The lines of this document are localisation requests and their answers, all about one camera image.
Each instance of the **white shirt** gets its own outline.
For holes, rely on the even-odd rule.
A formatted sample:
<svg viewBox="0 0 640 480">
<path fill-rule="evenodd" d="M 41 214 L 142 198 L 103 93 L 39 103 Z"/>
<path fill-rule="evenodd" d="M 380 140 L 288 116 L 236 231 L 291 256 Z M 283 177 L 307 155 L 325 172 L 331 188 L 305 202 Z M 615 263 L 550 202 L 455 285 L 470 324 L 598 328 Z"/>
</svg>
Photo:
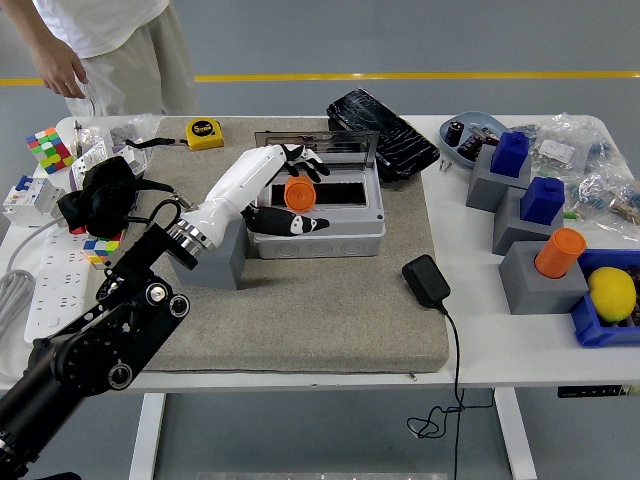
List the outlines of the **white shirt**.
<svg viewBox="0 0 640 480">
<path fill-rule="evenodd" d="M 142 25 L 160 15 L 169 0 L 33 0 L 51 33 L 80 58 L 112 52 Z"/>
</svg>

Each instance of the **gray mount block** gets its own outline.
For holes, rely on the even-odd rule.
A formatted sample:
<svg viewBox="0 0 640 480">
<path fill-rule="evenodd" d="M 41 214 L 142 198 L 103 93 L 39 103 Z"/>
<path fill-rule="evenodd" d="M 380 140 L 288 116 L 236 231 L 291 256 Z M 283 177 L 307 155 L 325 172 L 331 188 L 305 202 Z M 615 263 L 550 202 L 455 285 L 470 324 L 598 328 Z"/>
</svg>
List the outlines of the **gray mount block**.
<svg viewBox="0 0 640 480">
<path fill-rule="evenodd" d="M 534 265 L 546 242 L 515 242 L 498 267 L 513 315 L 568 313 L 589 291 L 576 262 L 561 278 L 547 278 Z"/>
<path fill-rule="evenodd" d="M 493 249 L 496 255 L 506 255 L 513 242 L 545 241 L 564 226 L 562 209 L 553 217 L 551 225 L 520 219 L 520 200 L 526 190 L 510 187 L 493 217 Z"/>
<path fill-rule="evenodd" d="M 531 182 L 531 158 L 527 157 L 517 178 L 491 171 L 491 159 L 496 147 L 483 145 L 471 171 L 467 207 L 495 212 L 509 187 L 527 189 Z"/>
<path fill-rule="evenodd" d="M 238 290 L 248 250 L 249 234 L 241 219 L 227 225 L 222 244 L 212 252 L 202 252 L 193 270 L 183 267 L 171 256 L 169 260 L 182 285 Z"/>
</svg>

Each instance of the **gray felt mat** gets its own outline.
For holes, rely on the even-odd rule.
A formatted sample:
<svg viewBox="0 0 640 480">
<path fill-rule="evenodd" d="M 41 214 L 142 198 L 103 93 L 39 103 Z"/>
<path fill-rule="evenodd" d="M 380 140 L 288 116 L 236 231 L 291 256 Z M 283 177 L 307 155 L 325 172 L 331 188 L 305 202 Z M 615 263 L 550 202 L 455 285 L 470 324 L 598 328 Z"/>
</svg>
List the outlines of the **gray felt mat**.
<svg viewBox="0 0 640 480">
<path fill-rule="evenodd" d="M 255 147 L 254 132 L 327 130 L 326 119 L 218 120 L 223 148 L 156 147 L 146 178 L 200 203 L 242 152 Z M 158 136 L 184 138 L 187 122 L 165 118 Z M 168 259 L 160 259 L 154 271 L 189 297 L 192 310 L 147 370 L 438 371 L 449 355 L 445 319 L 422 309 L 401 275 L 407 262 L 433 254 L 420 176 L 385 187 L 382 196 L 386 235 L 375 257 L 261 260 L 252 249 L 238 291 L 180 285 Z M 141 194 L 139 213 L 162 198 Z"/>
</svg>

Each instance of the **orange cup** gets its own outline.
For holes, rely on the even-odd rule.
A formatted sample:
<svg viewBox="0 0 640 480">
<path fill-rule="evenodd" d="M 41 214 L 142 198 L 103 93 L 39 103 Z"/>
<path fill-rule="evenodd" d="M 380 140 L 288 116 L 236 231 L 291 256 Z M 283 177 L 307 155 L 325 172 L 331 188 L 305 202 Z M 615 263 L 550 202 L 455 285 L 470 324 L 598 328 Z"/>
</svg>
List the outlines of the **orange cup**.
<svg viewBox="0 0 640 480">
<path fill-rule="evenodd" d="M 559 228 L 540 250 L 533 263 L 548 278 L 563 277 L 587 248 L 584 237 L 571 228 Z"/>
<path fill-rule="evenodd" d="M 289 177 L 284 185 L 284 203 L 294 212 L 308 212 L 316 204 L 316 189 L 306 175 Z"/>
</svg>

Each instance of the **person's hand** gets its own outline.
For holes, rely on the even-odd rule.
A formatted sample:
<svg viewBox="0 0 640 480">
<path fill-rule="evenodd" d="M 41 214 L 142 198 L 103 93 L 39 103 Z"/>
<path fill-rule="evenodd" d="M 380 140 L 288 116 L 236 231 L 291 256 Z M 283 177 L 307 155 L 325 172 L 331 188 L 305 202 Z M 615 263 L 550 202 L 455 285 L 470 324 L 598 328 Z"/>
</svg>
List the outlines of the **person's hand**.
<svg viewBox="0 0 640 480">
<path fill-rule="evenodd" d="M 63 97 L 85 98 L 76 77 L 87 84 L 87 72 L 66 43 L 51 35 L 48 41 L 31 47 L 31 57 L 45 87 Z"/>
</svg>

